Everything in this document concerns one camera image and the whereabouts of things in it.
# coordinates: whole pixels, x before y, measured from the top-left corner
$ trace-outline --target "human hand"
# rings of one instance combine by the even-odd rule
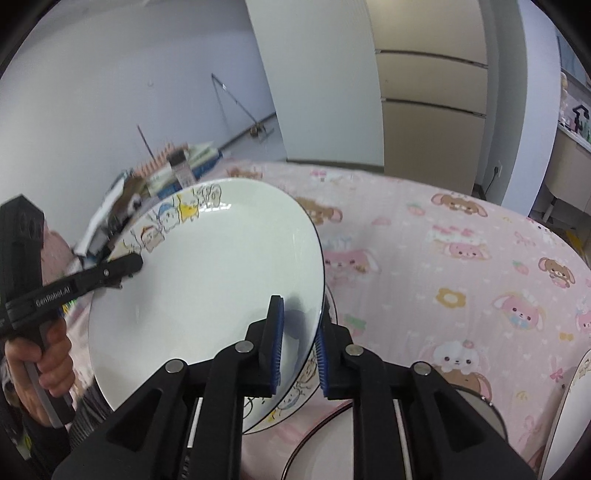
[[[45,427],[51,422],[35,388],[29,379],[24,362],[34,362],[40,370],[40,385],[49,393],[59,398],[68,392],[74,384],[74,363],[70,357],[72,343],[66,335],[66,321],[56,320],[47,331],[49,347],[41,354],[38,345],[24,338],[15,338],[6,342],[4,354],[10,367],[15,391],[29,415]]]

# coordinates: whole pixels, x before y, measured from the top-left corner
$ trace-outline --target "plate rim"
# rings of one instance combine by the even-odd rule
[[[131,230],[133,227],[134,227],[134,225],[135,225],[136,223],[138,223],[138,222],[142,221],[143,219],[145,219],[145,218],[148,216],[148,214],[149,214],[149,213],[150,213],[152,210],[154,210],[156,207],[158,207],[160,204],[162,204],[162,202],[165,202],[165,201],[167,201],[167,200],[168,200],[170,197],[172,197],[173,195],[179,195],[179,194],[181,194],[182,192],[186,192],[186,191],[188,191],[189,189],[195,189],[195,188],[199,188],[199,187],[202,187],[202,186],[207,186],[207,185],[211,185],[211,184],[216,184],[216,183],[217,183],[217,184],[224,184],[224,183],[244,183],[244,184],[251,184],[251,185],[258,184],[259,186],[263,186],[263,188],[267,188],[267,189],[270,189],[270,190],[275,190],[277,193],[279,193],[279,194],[283,194],[283,195],[287,196],[291,202],[293,202],[295,205],[297,205],[297,207],[298,207],[298,208],[299,208],[299,209],[300,209],[300,210],[301,210],[301,211],[302,211],[302,212],[305,214],[305,216],[306,216],[306,218],[307,218],[308,222],[310,222],[310,225],[311,225],[311,227],[312,227],[312,229],[313,229],[313,232],[314,232],[314,234],[315,234],[315,236],[316,236],[316,241],[317,241],[317,244],[318,244],[318,248],[319,248],[319,250],[320,250],[320,258],[321,258],[321,260],[322,260],[322,285],[323,285],[323,286],[326,286],[326,270],[325,270],[325,268],[324,268],[324,251],[323,251],[323,248],[322,248],[322,242],[320,241],[320,236],[319,236],[319,234],[318,234],[318,230],[316,229],[316,226],[314,225],[314,222],[312,221],[312,219],[310,218],[310,216],[309,216],[309,215],[308,215],[308,213],[306,212],[306,209],[305,209],[305,208],[303,208],[303,207],[302,207],[302,205],[300,205],[300,204],[298,203],[298,201],[296,201],[296,199],[295,199],[295,198],[294,198],[292,195],[290,195],[289,193],[285,192],[285,191],[284,191],[284,190],[282,190],[281,188],[278,188],[278,187],[276,187],[276,186],[274,186],[274,185],[272,185],[272,184],[270,184],[270,183],[267,183],[267,182],[265,182],[265,181],[262,181],[262,180],[254,180],[254,179],[243,179],[243,178],[236,178],[236,177],[225,177],[225,178],[221,178],[221,179],[211,179],[211,180],[206,180],[206,181],[198,182],[198,183],[196,183],[196,184],[194,184],[194,185],[191,185],[190,187],[187,187],[187,188],[185,188],[185,189],[181,189],[181,190],[179,190],[179,191],[177,191],[177,192],[174,192],[172,195],[169,195],[169,196],[167,196],[166,198],[164,198],[164,199],[161,199],[161,200],[160,200],[158,203],[156,203],[155,205],[151,206],[151,207],[150,207],[150,208],[149,208],[149,209],[148,209],[148,210],[147,210],[147,211],[146,211],[146,212],[145,212],[145,213],[144,213],[142,216],[140,216],[140,217],[139,217],[139,218],[138,218],[138,219],[137,219],[137,220],[134,222],[134,224],[133,224],[133,225],[126,225],[125,229],[124,229],[124,230],[121,232],[121,234],[119,235],[119,237],[118,237],[117,241],[114,243],[114,245],[113,245],[113,250],[111,251],[111,253],[110,253],[110,254],[109,254],[109,256],[107,257],[107,261],[113,260],[113,258],[112,258],[112,256],[113,256],[113,252],[115,252],[115,249],[116,249],[116,247],[119,245],[119,242],[121,241],[122,237],[123,237],[124,235],[126,235],[126,234],[127,234],[127,233],[128,233],[128,232],[129,232],[129,231],[130,231],[130,230]],[[93,308],[93,303],[94,303],[94,298],[93,298],[93,299],[92,299],[92,301],[90,302],[90,311],[89,311],[89,327],[88,327],[88,346],[89,346],[89,349],[88,349],[88,350],[89,350],[90,364],[91,364],[91,365],[93,365],[93,363],[94,363],[94,362],[93,362],[93,354],[92,354],[92,351],[93,351],[93,349],[90,347],[90,344],[91,344],[91,340],[90,340],[90,338],[91,338],[91,334],[90,334],[90,322],[91,322],[91,315],[92,315],[92,308]],[[310,349],[309,349],[309,351],[308,351],[308,353],[307,353],[307,355],[306,355],[306,360],[307,360],[307,358],[310,356],[310,352],[311,352],[311,351],[312,351],[312,349],[314,348],[314,339],[316,338],[316,332],[318,331],[318,328],[319,328],[319,326],[320,326],[320,319],[322,318],[322,314],[323,314],[323,312],[324,312],[324,288],[323,288],[323,290],[322,290],[322,305],[321,305],[321,308],[320,308],[320,314],[318,315],[318,319],[317,319],[317,321],[315,321],[315,323],[314,323],[314,325],[315,325],[315,328],[314,328],[314,336],[313,336],[313,339],[312,339],[312,342],[311,342],[311,347],[310,347]],[[297,375],[295,375],[295,377],[294,377],[294,382],[295,382],[295,381],[297,380],[297,378],[300,376],[300,374],[301,374],[302,370],[304,369],[305,365],[306,365],[306,361],[304,361],[304,362],[303,362],[303,364],[302,364],[301,368],[299,369],[299,372],[298,372],[298,374],[297,374]],[[105,395],[105,393],[104,393],[103,387],[101,386],[101,381],[99,381],[99,378],[98,378],[98,376],[96,375],[96,370],[94,369],[94,367],[93,367],[93,372],[94,372],[94,374],[95,374],[95,380],[96,380],[97,386],[99,387],[99,389],[100,389],[100,391],[101,391],[102,395],[104,396],[104,398],[105,398],[105,400],[106,400],[107,404],[109,405],[109,407],[111,408],[111,410],[113,410],[113,411],[117,410],[116,408],[113,408],[113,407],[112,407],[111,403],[110,403],[110,402],[109,402],[109,400],[106,398],[106,395]],[[126,398],[126,399],[125,399],[125,400],[124,400],[124,401],[123,401],[123,402],[122,402],[122,403],[119,405],[119,407],[120,407],[121,405],[123,405],[123,404],[124,404],[124,403],[125,403],[125,402],[126,402],[128,399],[129,399],[129,398],[130,398],[131,394],[130,394],[129,396],[127,396],[127,398]],[[249,428],[248,428],[248,429],[246,429],[246,430],[244,430],[244,429],[243,429],[243,431],[242,431],[242,434],[244,434],[244,433],[246,433],[246,432],[248,432],[248,431],[252,430],[252,429],[253,429],[253,428],[254,428],[254,427],[255,427],[255,426],[258,424],[258,423],[260,423],[261,421],[263,421],[263,420],[266,418],[266,416],[267,416],[267,415],[269,415],[269,413],[270,413],[270,412],[272,412],[272,411],[273,411],[273,409],[277,407],[277,405],[279,405],[279,403],[281,402],[281,400],[283,399],[283,397],[284,397],[284,396],[285,396],[285,395],[283,395],[281,398],[279,398],[277,402],[275,402],[275,401],[273,401],[273,402],[270,402],[269,404],[274,404],[273,408],[272,408],[272,409],[270,409],[270,411],[269,411],[269,412],[267,412],[267,413],[266,413],[264,416],[262,416],[262,418],[261,418],[261,419],[259,419],[257,422],[255,422],[255,423],[254,423],[254,424],[253,424],[251,427],[249,427]]]
[[[329,288],[329,286],[328,286],[328,285],[326,286],[326,290],[328,290],[328,292],[329,292],[329,294],[330,294],[330,297],[331,297],[331,299],[332,299],[332,304],[333,304],[333,305],[334,305],[334,307],[335,307],[335,324],[339,325],[339,314],[337,313],[337,310],[336,310],[335,297],[333,296],[333,294],[332,294],[332,291],[330,290],[330,288]],[[323,312],[320,314],[320,317],[321,317],[321,318],[322,318],[322,315],[323,315],[323,314],[324,314],[324,307],[323,307]],[[309,358],[309,357],[310,357],[310,354],[312,353],[312,350],[313,350],[315,347],[316,347],[316,343],[313,343],[313,344],[312,344],[312,348],[311,348],[311,349],[310,349],[310,351],[308,352],[308,357],[307,357],[307,358]],[[299,376],[301,375],[301,373],[304,371],[304,368],[305,368],[305,367],[306,367],[306,363],[304,362],[304,365],[301,367],[300,373],[298,373],[298,374],[297,374],[296,380],[297,380],[297,378],[299,378]],[[313,391],[313,392],[312,392],[310,395],[308,395],[308,397],[307,397],[307,398],[304,400],[304,403],[302,403],[302,404],[299,406],[299,408],[298,408],[298,409],[296,409],[296,410],[294,410],[293,412],[291,412],[291,413],[290,413],[290,414],[289,414],[287,417],[283,417],[283,418],[282,418],[281,420],[279,420],[278,422],[276,422],[276,423],[274,423],[274,424],[272,424],[272,425],[268,425],[268,426],[266,426],[266,427],[265,427],[265,428],[263,428],[263,429],[257,430],[257,431],[255,431],[255,432],[251,432],[251,430],[252,430],[254,427],[256,427],[257,425],[259,425],[259,423],[260,423],[261,421],[265,420],[265,419],[262,419],[262,420],[261,420],[259,423],[255,423],[255,424],[254,424],[252,427],[250,427],[248,430],[246,430],[246,431],[242,432],[242,434],[243,434],[243,435],[253,435],[253,434],[255,434],[255,433],[264,432],[265,430],[271,429],[271,428],[273,428],[273,427],[275,427],[275,426],[279,425],[280,423],[282,423],[282,422],[286,421],[286,420],[287,420],[287,419],[289,419],[289,418],[290,418],[292,415],[294,415],[296,412],[300,411],[300,410],[301,410],[301,409],[304,407],[304,405],[306,405],[306,404],[307,404],[307,403],[310,401],[310,399],[311,399],[311,398],[314,396],[314,394],[315,394],[315,393],[318,391],[318,389],[319,389],[319,388],[320,388],[320,382],[318,382],[318,385],[316,385],[316,388],[314,389],[314,391]]]
[[[285,464],[285,467],[283,468],[281,480],[286,480],[287,474],[289,473],[289,469],[291,468],[291,464],[294,462],[296,456],[298,455],[298,453],[300,453],[300,450],[302,450],[302,448],[308,442],[308,440],[310,440],[316,433],[318,433],[318,431],[327,423],[330,423],[332,420],[334,420],[340,414],[349,410],[351,407],[353,407],[353,400],[345,401],[341,405],[339,405],[333,412],[331,412],[328,416],[326,416],[320,422],[314,425],[314,427],[306,434],[306,436],[302,438],[301,442],[298,443],[297,447],[295,447],[295,450],[291,452],[291,455],[287,463]]]

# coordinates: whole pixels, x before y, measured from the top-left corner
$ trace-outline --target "metal screw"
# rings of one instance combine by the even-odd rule
[[[363,353],[363,347],[361,345],[350,343],[345,347],[345,352],[347,352],[350,356],[359,356]]]
[[[174,360],[168,361],[164,368],[169,374],[177,374],[183,369],[183,362],[175,358]]]
[[[240,342],[238,342],[234,348],[236,349],[236,351],[238,353],[248,353],[250,352],[255,346],[252,344],[252,342],[249,342],[248,340],[242,340]]]
[[[419,375],[428,375],[431,373],[431,365],[425,362],[417,362],[413,365],[413,369]]]

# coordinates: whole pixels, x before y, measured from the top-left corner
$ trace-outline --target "power cord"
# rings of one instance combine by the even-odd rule
[[[486,197],[486,194],[488,193],[488,190],[491,188],[492,182],[495,181],[496,176],[499,174],[499,167],[495,167],[494,170],[494,174],[492,176],[492,180],[491,182],[488,184],[488,187],[486,187],[486,190],[484,191],[484,196]]]

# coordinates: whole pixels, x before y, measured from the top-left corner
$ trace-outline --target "beige cabinet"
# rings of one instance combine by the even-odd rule
[[[376,55],[382,97],[486,113],[488,71],[437,57]]]
[[[486,64],[478,0],[366,0],[375,48]]]
[[[591,153],[558,130],[544,183],[555,197],[591,213]]]
[[[383,102],[384,173],[470,195],[485,119],[413,103]]]

